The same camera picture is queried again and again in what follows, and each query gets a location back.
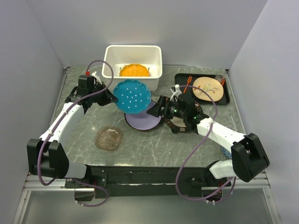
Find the blue polka dot plate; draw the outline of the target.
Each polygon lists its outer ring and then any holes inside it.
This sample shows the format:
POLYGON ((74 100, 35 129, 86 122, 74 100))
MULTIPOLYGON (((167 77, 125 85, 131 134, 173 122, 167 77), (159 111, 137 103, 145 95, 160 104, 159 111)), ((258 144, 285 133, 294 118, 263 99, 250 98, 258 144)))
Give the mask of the blue polka dot plate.
POLYGON ((151 102, 151 92, 148 87, 134 79, 127 79, 117 84, 114 95, 119 110, 127 114, 138 114, 145 111, 151 102))

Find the orange polka dot plate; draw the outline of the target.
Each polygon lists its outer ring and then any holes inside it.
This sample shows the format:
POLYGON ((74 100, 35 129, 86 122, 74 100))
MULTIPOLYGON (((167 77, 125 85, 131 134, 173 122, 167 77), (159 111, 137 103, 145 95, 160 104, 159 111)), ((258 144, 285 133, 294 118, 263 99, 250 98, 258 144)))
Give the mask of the orange polka dot plate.
POLYGON ((124 66, 119 73, 120 77, 149 77, 149 70, 141 64, 129 64, 124 66))

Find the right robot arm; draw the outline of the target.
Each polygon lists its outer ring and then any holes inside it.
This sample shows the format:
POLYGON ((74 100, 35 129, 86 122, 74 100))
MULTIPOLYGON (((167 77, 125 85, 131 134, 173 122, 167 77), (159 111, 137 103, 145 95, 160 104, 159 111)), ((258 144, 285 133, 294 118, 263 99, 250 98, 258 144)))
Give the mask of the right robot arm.
POLYGON ((147 110, 147 114, 169 120, 179 118, 189 131, 206 136, 231 153, 230 160, 217 161, 207 167, 204 179, 210 186, 215 186, 225 177, 238 177, 244 182, 250 182, 270 165, 256 134, 246 135, 217 123, 204 114, 199 104, 186 94, 180 94, 174 99, 160 96, 158 102, 147 110))

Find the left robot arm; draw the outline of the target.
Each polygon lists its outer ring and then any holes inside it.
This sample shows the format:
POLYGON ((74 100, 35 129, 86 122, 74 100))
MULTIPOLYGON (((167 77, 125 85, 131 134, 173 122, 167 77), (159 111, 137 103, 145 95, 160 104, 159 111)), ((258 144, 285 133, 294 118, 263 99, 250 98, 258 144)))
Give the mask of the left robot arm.
POLYGON ((70 133, 93 105, 106 106, 117 102, 108 87, 97 76, 81 75, 64 101, 63 108, 48 130, 38 139, 27 143, 29 172, 39 179, 76 178, 81 187, 93 182, 88 165, 71 162, 66 155, 64 145, 70 133))

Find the white plastic bin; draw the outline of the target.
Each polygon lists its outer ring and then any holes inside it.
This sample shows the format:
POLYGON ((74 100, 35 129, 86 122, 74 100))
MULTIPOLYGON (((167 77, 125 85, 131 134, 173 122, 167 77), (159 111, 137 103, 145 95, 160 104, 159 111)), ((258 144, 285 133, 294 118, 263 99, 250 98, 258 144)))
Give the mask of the white plastic bin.
POLYGON ((150 91, 155 91, 163 72, 162 51, 155 45, 110 45, 106 48, 102 77, 112 81, 112 91, 118 83, 126 79, 137 79, 150 91), (120 77, 120 70, 129 64, 141 64, 149 70, 149 77, 120 77))

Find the black plate with colored squares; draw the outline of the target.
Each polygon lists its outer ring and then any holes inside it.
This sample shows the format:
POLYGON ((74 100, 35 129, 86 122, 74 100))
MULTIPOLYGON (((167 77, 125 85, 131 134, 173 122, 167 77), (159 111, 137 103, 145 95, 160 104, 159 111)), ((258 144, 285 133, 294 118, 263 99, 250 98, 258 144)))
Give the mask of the black plate with colored squares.
POLYGON ((185 123, 182 119, 176 117, 172 119, 167 119, 163 117, 163 119, 173 133, 179 133, 179 132, 186 133, 191 131, 196 132, 195 129, 198 123, 189 123, 189 122, 185 123))

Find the pink glass dish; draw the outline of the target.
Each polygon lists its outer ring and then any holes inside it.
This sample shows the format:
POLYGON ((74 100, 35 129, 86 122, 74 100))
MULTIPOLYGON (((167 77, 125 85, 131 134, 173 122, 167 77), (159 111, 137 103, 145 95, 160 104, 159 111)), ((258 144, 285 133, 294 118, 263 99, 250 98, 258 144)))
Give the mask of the pink glass dish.
POLYGON ((95 138, 97 148, 105 151, 115 150, 121 143, 122 132, 114 126, 105 126, 100 129, 95 138))

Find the black tray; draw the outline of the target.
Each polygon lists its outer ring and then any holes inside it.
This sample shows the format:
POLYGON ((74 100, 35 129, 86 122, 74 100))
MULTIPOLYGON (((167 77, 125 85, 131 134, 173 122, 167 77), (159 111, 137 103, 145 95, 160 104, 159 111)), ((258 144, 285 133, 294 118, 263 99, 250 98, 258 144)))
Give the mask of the black tray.
MULTIPOLYGON (((195 81, 195 79, 197 79, 199 77, 210 77, 210 78, 215 79, 215 75, 178 73, 174 77, 175 84, 179 84, 180 86, 181 85, 186 85, 187 84, 187 79, 188 79, 189 76, 192 76, 192 81, 190 83, 191 86, 192 86, 193 82, 195 81)), ((229 96, 228 86, 227 86, 226 81, 223 85, 223 88, 224 88, 224 95, 221 98, 221 100, 215 102, 216 105, 227 105, 227 104, 230 103, 230 96, 229 96)), ((212 105, 213 104, 212 102, 204 101, 204 100, 200 100, 200 99, 196 98, 195 95, 193 94, 191 88, 187 88, 185 93, 191 95, 191 97, 200 105, 212 105)))

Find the orange plastic fork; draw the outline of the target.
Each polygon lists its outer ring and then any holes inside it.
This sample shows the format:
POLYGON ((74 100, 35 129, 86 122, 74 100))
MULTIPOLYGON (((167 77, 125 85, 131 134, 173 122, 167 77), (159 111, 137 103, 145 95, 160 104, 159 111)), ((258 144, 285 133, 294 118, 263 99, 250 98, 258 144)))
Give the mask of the orange plastic fork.
POLYGON ((186 86, 188 86, 188 85, 191 83, 191 81, 192 81, 192 76, 189 76, 188 79, 187 79, 187 84, 186 84, 186 86))

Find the beige bird plate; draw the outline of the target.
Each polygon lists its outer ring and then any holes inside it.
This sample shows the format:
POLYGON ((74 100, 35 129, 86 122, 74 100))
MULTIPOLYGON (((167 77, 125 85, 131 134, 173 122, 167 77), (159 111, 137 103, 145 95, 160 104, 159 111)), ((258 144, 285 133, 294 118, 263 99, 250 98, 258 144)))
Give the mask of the beige bird plate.
MULTIPOLYGON (((214 78, 199 77, 195 79, 192 86, 202 89, 212 98, 214 102, 221 100, 224 95, 224 88, 222 84, 214 78)), ((203 91, 196 88, 192 89, 196 98, 211 102, 210 98, 203 91)))

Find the clear glass cup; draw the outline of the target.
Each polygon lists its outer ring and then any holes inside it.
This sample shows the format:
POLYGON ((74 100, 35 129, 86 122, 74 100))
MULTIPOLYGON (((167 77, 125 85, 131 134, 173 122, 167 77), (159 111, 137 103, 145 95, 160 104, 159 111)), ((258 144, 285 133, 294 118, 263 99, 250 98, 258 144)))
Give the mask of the clear glass cup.
POLYGON ((224 80, 224 76, 223 75, 215 75, 215 80, 217 80, 219 83, 222 83, 222 81, 224 80))

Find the blue patterned small plate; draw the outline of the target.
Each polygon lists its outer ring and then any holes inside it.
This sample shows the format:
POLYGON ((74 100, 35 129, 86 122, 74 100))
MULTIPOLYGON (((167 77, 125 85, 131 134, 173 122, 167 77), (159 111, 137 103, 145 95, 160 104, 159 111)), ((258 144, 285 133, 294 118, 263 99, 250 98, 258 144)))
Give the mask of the blue patterned small plate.
POLYGON ((232 159, 232 154, 229 150, 227 150, 226 148, 224 148, 223 146, 221 146, 221 152, 223 153, 223 155, 225 157, 227 157, 228 159, 232 159))

